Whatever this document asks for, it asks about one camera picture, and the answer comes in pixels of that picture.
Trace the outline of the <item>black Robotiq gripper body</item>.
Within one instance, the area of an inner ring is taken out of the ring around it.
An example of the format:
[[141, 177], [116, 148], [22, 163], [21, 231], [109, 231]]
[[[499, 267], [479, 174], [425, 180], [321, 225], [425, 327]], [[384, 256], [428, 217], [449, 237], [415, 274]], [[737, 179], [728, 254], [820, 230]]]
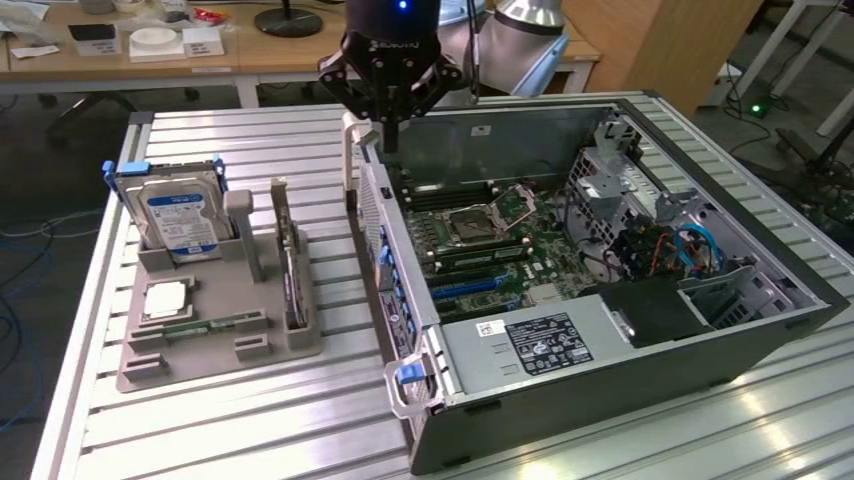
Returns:
[[348, 1], [341, 53], [368, 87], [368, 96], [388, 98], [413, 88], [440, 58], [440, 3]]

